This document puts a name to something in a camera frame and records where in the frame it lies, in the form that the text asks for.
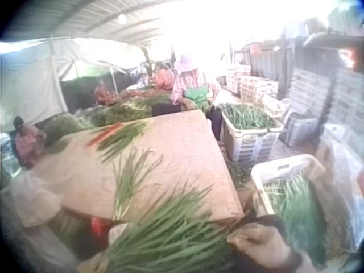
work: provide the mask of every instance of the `tent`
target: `tent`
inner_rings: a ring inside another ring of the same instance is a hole
[[[35,124],[67,112],[59,78],[76,60],[120,69],[145,61],[139,47],[101,39],[50,38],[8,46],[15,51],[0,55],[1,132],[14,129],[17,115]]]

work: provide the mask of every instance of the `carrot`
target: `carrot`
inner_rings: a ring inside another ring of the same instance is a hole
[[[120,127],[123,127],[123,124],[121,122],[117,122],[114,125],[110,126],[109,128],[106,128],[104,131],[102,131],[100,134],[98,134],[97,136],[95,136],[93,139],[91,139],[91,141],[86,145],[87,147],[90,147],[94,144],[96,144],[97,142],[99,142],[102,138],[104,138],[105,136],[109,135],[110,133],[112,133],[113,131],[115,131],[116,129],[119,129]]]

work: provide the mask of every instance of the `metal roof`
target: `metal roof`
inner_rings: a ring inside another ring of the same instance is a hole
[[[9,23],[4,41],[71,36],[146,44],[166,33],[168,10],[183,0],[30,0]],[[126,24],[118,22],[120,14]]]

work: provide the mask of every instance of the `wooden table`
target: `wooden table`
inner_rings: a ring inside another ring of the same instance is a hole
[[[146,177],[124,220],[133,221],[161,193],[182,188],[185,183],[200,189],[211,186],[203,210],[212,211],[212,221],[242,217],[228,168],[203,113],[195,110],[149,119],[152,124],[124,150],[123,158],[133,147],[139,151],[150,148],[154,155],[147,163],[162,154],[163,161]],[[94,137],[92,130],[65,136],[69,139],[65,150],[46,155],[34,171],[53,191],[63,194],[65,208],[110,219],[116,189],[113,166],[101,163],[96,145],[86,147]]]

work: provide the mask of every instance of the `white hat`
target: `white hat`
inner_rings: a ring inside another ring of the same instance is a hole
[[[195,70],[198,67],[198,63],[189,55],[181,54],[181,60],[175,61],[175,68],[182,72]]]

